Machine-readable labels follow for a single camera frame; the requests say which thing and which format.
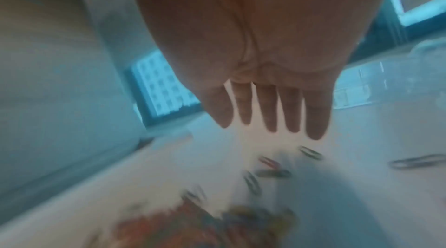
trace finger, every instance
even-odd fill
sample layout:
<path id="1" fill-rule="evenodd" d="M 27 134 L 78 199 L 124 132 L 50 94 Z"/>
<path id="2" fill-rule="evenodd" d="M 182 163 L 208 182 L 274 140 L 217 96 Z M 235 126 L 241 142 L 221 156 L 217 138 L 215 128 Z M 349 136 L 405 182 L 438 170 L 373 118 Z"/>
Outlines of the finger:
<path id="1" fill-rule="evenodd" d="M 251 83 L 239 84 L 231 81 L 232 92 L 236 99 L 238 114 L 242 123 L 248 125 L 252 118 L 252 88 Z"/>
<path id="2" fill-rule="evenodd" d="M 305 99 L 306 129 L 309 138 L 319 140 L 330 122 L 333 90 L 303 91 Z"/>
<path id="3" fill-rule="evenodd" d="M 278 87 L 285 125 L 290 132 L 299 132 L 301 126 L 302 94 L 297 88 Z"/>
<path id="4" fill-rule="evenodd" d="M 197 91 L 195 95 L 200 100 L 203 109 L 209 113 L 217 124 L 222 128 L 229 127 L 234 116 L 234 109 L 224 86 Z"/>
<path id="5" fill-rule="evenodd" d="M 277 90 L 274 85 L 256 84 L 257 99 L 263 122 L 271 132 L 277 131 Z"/>

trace hand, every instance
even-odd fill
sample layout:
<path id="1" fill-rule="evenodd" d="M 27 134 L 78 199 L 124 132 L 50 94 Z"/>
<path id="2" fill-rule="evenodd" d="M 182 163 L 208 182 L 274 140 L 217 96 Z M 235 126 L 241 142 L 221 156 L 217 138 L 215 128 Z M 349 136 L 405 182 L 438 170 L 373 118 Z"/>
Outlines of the hand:
<path id="1" fill-rule="evenodd" d="M 381 0 L 138 0 L 157 45 L 178 79 L 222 127 L 233 107 L 252 116 L 251 83 L 262 117 L 277 129 L 280 98 L 287 128 L 320 139 L 330 119 L 337 77 Z"/>

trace pile of paper clips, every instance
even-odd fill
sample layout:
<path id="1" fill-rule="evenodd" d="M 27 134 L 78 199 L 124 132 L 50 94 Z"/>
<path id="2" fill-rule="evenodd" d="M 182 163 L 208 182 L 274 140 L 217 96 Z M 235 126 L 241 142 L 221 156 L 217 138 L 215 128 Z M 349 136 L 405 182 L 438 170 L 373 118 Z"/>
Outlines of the pile of paper clips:
<path id="1" fill-rule="evenodd" d="M 322 160 L 323 159 L 323 155 L 321 153 L 314 151 L 308 147 L 299 146 L 298 150 L 302 154 L 304 154 L 314 160 Z M 254 174 L 252 174 L 249 171 L 245 171 L 243 173 L 243 178 L 246 182 L 246 185 L 248 186 L 250 193 L 254 196 L 262 195 L 262 188 L 260 187 L 260 184 L 257 181 L 256 177 L 288 179 L 293 176 L 289 170 L 283 168 L 279 162 L 277 162 L 273 159 L 267 158 L 265 156 L 259 156 L 259 158 L 257 160 L 260 163 L 262 163 L 263 165 L 267 166 L 267 169 L 255 170 Z"/>

